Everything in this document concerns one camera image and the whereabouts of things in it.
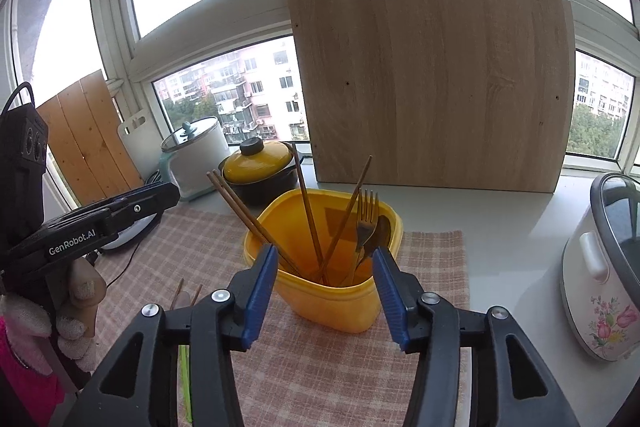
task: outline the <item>yellow plastic cup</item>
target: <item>yellow plastic cup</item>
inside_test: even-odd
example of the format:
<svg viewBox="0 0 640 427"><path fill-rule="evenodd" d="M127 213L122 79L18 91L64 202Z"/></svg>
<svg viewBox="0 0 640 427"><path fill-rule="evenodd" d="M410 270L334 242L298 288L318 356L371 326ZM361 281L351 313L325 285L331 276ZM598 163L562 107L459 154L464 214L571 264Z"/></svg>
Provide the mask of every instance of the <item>yellow plastic cup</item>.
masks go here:
<svg viewBox="0 0 640 427"><path fill-rule="evenodd" d="M337 232L350 194L334 190L307 190L314 214L322 253ZM351 213L347 226L327 266L331 284L338 284L347 274L356 247L356 212ZM391 224L389 250L394 259L400 249L402 220L388 204L380 201L380 215ZM258 217L265 229L289 253L304 275L318 270L318 261L311 241L302 194L297 188L285 192L271 203ZM244 237L244 260L251 266L260 251L261 243L253 234ZM334 288L310 282L278 270L274 288L287 304L301 317L346 333L368 330L380 313L380 298L371 274L371 259L356 271L354 285Z"/></svg>

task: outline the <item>building facade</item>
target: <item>building facade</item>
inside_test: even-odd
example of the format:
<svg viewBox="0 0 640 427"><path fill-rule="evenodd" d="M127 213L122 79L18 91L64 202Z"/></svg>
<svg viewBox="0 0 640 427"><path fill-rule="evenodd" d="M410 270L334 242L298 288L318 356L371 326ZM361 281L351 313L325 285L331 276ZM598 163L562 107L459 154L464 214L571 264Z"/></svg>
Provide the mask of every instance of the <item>building facade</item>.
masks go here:
<svg viewBox="0 0 640 427"><path fill-rule="evenodd" d="M215 111L207 116L217 112L229 143L252 136L308 140L293 37L210 58L156 81L154 87L169 120L170 107L214 103ZM202 117L202 111L196 113ZM172 121L174 128L180 124Z"/></svg>
<svg viewBox="0 0 640 427"><path fill-rule="evenodd" d="M633 94L631 75L580 52L575 69L575 104L587 105L593 114L626 118Z"/></svg>

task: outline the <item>green straw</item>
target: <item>green straw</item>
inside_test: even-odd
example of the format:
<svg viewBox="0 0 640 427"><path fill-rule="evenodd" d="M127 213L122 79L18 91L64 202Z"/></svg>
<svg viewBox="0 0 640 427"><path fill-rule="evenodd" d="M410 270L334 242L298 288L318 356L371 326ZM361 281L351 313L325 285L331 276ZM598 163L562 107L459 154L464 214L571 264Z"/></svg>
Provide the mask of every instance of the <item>green straw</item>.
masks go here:
<svg viewBox="0 0 640 427"><path fill-rule="evenodd" d="M189 346L178 346L180 361L180 379L182 380L182 396L186 410L187 422L192 423L191 418L191 392L189 390Z"/></svg>

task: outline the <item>white countertop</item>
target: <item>white countertop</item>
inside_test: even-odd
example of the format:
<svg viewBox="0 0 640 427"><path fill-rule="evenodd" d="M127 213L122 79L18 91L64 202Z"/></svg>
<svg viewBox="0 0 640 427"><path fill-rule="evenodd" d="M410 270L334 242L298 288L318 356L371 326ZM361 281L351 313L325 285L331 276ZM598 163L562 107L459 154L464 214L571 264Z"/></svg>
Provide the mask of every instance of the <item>white countertop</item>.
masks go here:
<svg viewBox="0 0 640 427"><path fill-rule="evenodd" d="M303 165L307 187L351 192L353 185L318 184ZM604 427L640 377L640 350L628 360L599 362L578 345L560 296L562 248L589 205L592 179L561 176L554 194L371 185L402 217L404 229L462 230L471 309L505 306L539 350L580 425ZM192 208L231 213L219 194Z"/></svg>

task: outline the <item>plaid tablecloth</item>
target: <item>plaid tablecloth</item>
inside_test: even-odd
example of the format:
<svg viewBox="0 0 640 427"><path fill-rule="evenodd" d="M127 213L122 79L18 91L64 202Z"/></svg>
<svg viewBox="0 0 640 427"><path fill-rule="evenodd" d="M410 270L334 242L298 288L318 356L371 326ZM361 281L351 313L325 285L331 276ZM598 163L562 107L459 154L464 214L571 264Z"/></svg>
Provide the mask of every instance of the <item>plaid tablecloth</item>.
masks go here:
<svg viewBox="0 0 640 427"><path fill-rule="evenodd" d="M226 287L232 275L246 267L241 256L245 231L236 216L184 205L165 212L100 304L99 356L144 304L156 302L167 309L180 278L192 296L200 283L201 297ZM96 268L109 282L129 255L103 256ZM457 307L468 307L462 232L405 232L398 264L414 273L425 289ZM369 330L350 335L298 317L274 293L260 338L247 353L233 353L232 358L247 426L394 426L404 420L418 355L404 355L392 342L382 312ZM459 413L469 398L468 360L463 350Z"/></svg>

